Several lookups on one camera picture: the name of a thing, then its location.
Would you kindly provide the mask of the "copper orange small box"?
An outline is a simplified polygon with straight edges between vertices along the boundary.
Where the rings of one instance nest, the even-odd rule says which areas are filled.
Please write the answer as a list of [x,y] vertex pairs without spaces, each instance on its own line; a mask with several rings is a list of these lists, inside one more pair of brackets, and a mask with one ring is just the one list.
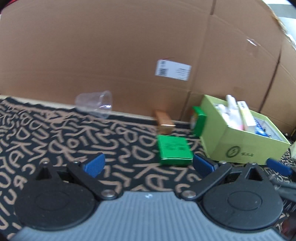
[[159,133],[162,135],[170,135],[175,128],[175,123],[172,121],[171,117],[162,110],[155,110],[154,115],[158,124]]

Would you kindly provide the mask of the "long white pink box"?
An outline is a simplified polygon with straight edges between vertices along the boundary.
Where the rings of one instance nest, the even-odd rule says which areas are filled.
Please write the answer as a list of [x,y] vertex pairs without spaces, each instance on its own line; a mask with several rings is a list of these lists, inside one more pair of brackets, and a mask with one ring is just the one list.
[[247,103],[245,101],[238,101],[237,105],[240,110],[244,130],[247,132],[255,133],[257,125]]

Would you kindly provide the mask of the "white plush bunny toy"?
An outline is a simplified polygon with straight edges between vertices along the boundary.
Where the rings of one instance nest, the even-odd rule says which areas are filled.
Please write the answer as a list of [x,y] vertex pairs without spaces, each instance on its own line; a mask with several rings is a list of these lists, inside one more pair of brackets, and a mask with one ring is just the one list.
[[236,130],[243,130],[243,122],[235,98],[227,95],[226,101],[227,105],[218,104],[215,108],[222,115],[227,126]]

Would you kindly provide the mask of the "lime green open box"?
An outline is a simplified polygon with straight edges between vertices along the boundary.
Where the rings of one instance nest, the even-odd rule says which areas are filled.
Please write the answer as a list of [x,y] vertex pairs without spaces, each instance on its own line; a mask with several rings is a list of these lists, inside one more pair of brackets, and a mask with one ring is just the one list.
[[204,95],[200,105],[207,115],[200,139],[204,152],[210,159],[240,164],[253,162],[264,165],[268,158],[281,159],[290,147],[290,142],[267,116],[251,111],[254,118],[271,135],[270,137],[229,127],[216,109],[218,104],[226,105],[227,102]]

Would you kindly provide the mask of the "flat green box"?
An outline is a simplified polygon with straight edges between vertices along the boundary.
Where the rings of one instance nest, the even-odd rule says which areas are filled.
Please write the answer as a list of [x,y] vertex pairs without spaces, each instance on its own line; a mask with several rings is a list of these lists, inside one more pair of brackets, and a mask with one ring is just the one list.
[[183,137],[158,135],[159,163],[163,166],[189,166],[193,153]]

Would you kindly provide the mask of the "green floral tin box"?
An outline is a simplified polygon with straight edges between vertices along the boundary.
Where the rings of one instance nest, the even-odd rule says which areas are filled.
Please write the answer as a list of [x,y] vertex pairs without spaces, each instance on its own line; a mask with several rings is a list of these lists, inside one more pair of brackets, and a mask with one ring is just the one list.
[[199,106],[192,107],[192,115],[190,118],[190,128],[193,134],[199,137],[204,130],[207,115]]

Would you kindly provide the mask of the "blue item in box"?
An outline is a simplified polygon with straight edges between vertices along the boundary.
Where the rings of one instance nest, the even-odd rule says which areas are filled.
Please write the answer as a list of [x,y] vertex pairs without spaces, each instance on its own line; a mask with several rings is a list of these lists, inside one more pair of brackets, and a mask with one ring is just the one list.
[[259,118],[254,118],[256,122],[256,128],[255,133],[257,135],[272,138],[273,137],[273,128],[270,126],[270,124],[264,120],[261,120]]

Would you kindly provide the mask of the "clear plastic cup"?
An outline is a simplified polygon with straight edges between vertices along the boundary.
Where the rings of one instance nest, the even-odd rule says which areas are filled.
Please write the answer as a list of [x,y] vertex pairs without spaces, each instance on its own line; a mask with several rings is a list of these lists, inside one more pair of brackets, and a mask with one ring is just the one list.
[[82,93],[75,98],[76,109],[107,119],[112,112],[112,94],[106,90],[103,92]]

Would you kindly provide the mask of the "white shipping label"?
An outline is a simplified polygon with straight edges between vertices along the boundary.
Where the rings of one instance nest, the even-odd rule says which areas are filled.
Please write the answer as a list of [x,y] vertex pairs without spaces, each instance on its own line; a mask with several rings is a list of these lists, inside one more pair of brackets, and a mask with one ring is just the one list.
[[172,78],[188,81],[192,66],[161,59],[157,61],[155,75],[160,77]]

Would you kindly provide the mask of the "large brown cardboard box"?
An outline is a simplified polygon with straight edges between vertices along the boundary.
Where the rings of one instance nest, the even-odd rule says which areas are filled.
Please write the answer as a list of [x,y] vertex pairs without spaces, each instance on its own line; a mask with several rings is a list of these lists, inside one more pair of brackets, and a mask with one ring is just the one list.
[[[188,81],[155,75],[165,59]],[[187,120],[230,94],[295,128],[295,48],[263,1],[15,1],[1,12],[1,94],[72,104],[108,90],[115,111]]]

